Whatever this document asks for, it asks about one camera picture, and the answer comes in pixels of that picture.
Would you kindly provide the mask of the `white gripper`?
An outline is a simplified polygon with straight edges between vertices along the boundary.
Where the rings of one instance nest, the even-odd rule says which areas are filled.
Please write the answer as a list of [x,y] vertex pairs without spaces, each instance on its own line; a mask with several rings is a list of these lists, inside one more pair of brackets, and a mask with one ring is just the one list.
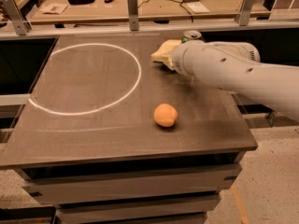
[[259,51],[246,42],[189,41],[174,49],[164,65],[183,75],[225,76],[241,74],[260,61]]

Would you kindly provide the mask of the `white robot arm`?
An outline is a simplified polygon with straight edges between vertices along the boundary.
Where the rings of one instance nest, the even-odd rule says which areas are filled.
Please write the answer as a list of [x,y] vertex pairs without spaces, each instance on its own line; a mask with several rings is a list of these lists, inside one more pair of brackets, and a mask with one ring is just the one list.
[[205,85],[240,93],[284,116],[299,120],[299,67],[261,63],[249,43],[168,40],[164,63]]

